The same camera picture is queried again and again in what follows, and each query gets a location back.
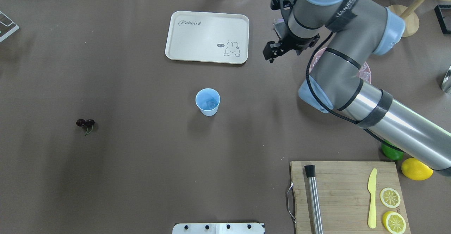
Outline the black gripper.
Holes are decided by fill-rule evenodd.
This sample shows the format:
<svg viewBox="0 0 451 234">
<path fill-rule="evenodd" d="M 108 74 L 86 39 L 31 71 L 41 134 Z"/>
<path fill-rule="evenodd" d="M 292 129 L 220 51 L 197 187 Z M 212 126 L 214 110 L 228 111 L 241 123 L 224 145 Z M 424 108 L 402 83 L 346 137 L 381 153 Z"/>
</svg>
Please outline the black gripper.
<svg viewBox="0 0 451 234">
<path fill-rule="evenodd" d="M 285 31 L 278 34 L 279 41 L 269 41 L 263 50 L 263 55 L 266 61 L 273 63 L 277 57 L 287 53 L 290 50 L 295 50 L 298 54 L 305 51 L 307 48 L 312 48 L 319 41 L 320 35 L 316 34 L 310 38 L 300 38 L 290 31 Z"/>
</svg>

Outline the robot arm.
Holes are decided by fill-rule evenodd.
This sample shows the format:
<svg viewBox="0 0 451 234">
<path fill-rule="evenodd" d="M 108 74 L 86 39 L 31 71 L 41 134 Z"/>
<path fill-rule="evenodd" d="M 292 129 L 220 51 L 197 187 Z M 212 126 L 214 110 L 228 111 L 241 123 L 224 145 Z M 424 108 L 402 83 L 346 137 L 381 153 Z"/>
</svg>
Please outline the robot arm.
<svg viewBox="0 0 451 234">
<path fill-rule="evenodd" d="M 372 0 L 272 0 L 270 8 L 284 21 L 279 41 L 264 48 L 270 63 L 288 51 L 313 47 L 322 27 L 330 31 L 317 65 L 307 65 L 298 91 L 303 101 L 450 177 L 450 133 L 357 76 L 370 55 L 383 55 L 400 41 L 401 17 Z"/>
</svg>

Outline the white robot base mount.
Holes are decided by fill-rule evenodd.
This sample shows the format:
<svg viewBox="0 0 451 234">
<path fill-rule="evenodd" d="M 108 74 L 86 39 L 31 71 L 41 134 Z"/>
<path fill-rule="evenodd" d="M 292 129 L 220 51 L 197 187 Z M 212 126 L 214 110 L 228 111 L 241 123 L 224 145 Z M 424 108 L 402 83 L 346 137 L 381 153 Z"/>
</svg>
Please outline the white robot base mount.
<svg viewBox="0 0 451 234">
<path fill-rule="evenodd" d="M 172 229 L 173 234 L 265 234 L 264 223 L 179 223 Z"/>
</svg>

